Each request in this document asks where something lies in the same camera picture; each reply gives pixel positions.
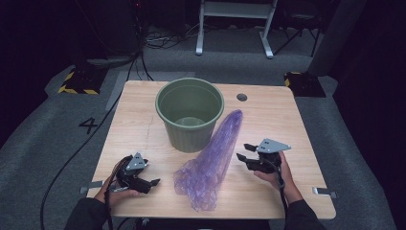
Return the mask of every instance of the table hole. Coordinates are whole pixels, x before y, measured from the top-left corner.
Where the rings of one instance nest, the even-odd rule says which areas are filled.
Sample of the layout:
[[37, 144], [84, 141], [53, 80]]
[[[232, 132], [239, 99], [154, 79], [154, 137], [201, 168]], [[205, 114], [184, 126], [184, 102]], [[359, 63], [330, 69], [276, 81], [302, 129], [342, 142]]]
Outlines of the table hole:
[[240, 102], [245, 102], [245, 101], [247, 101], [248, 97], [247, 97], [247, 95], [240, 93], [240, 94], [237, 94], [237, 99]]

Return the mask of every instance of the white metal frame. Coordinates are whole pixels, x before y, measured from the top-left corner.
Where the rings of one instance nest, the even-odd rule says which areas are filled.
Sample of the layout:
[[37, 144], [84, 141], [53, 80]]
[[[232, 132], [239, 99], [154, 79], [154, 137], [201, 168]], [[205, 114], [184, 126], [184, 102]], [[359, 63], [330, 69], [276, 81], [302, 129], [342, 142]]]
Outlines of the white metal frame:
[[203, 54], [203, 38], [204, 38], [204, 16], [225, 16], [225, 17], [246, 17], [246, 18], [263, 18], [266, 19], [265, 29], [259, 32], [260, 40], [262, 41], [263, 49], [268, 58], [272, 58], [271, 47], [267, 39], [269, 27], [271, 26], [272, 18], [274, 17], [275, 8], [278, 0], [270, 0], [269, 4], [251, 4], [251, 3], [230, 3], [230, 2], [210, 2], [201, 0], [200, 15], [199, 15], [199, 35], [197, 37], [196, 54]]

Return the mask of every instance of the purple plastic bag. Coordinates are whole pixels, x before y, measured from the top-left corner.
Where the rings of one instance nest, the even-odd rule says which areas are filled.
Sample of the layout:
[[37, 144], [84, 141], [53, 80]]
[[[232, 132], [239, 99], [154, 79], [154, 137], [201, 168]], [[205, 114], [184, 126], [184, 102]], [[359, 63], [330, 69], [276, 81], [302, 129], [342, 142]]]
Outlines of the purple plastic bag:
[[175, 192], [187, 195], [194, 210], [214, 210], [242, 122], [241, 110], [230, 113], [198, 156], [174, 173]]

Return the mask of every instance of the human hand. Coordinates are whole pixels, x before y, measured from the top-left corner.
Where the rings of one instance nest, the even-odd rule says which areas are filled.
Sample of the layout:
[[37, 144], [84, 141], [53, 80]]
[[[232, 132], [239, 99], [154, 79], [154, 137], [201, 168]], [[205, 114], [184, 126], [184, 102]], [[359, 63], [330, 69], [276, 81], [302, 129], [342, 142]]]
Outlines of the human hand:
[[[105, 203], [104, 200], [104, 193], [107, 191], [107, 187], [110, 183], [110, 176], [107, 177], [107, 179], [104, 181], [104, 183], [101, 186], [101, 189], [99, 190], [99, 192], [95, 195], [95, 199], [98, 199], [99, 201], [101, 201], [102, 203]], [[139, 193], [135, 190], [124, 190], [124, 191], [120, 191], [117, 193], [110, 193], [109, 195], [109, 206], [112, 207], [114, 205], [116, 205], [117, 203], [119, 203], [121, 200], [128, 198], [128, 197], [134, 197], [137, 196]]]
[[[286, 197], [287, 202], [290, 204], [294, 201], [303, 199], [301, 192], [295, 185], [293, 181], [292, 172], [290, 171], [289, 165], [286, 162], [286, 158], [284, 156], [283, 151], [279, 152], [281, 157], [281, 175], [284, 181], [284, 194]], [[279, 190], [280, 186], [278, 184], [278, 176], [276, 172], [273, 173], [265, 173], [260, 171], [254, 171], [254, 175], [259, 177], [262, 180], [268, 181], [271, 183], [274, 189]]]

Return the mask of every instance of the green bucket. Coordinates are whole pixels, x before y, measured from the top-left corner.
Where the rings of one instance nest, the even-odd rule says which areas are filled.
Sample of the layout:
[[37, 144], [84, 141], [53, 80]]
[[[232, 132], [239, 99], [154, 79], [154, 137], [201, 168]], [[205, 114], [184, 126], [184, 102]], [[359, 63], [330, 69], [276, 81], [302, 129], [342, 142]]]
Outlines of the green bucket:
[[156, 111], [170, 143], [183, 152], [203, 150], [224, 110], [224, 99], [213, 84], [193, 78], [174, 80], [158, 92]]

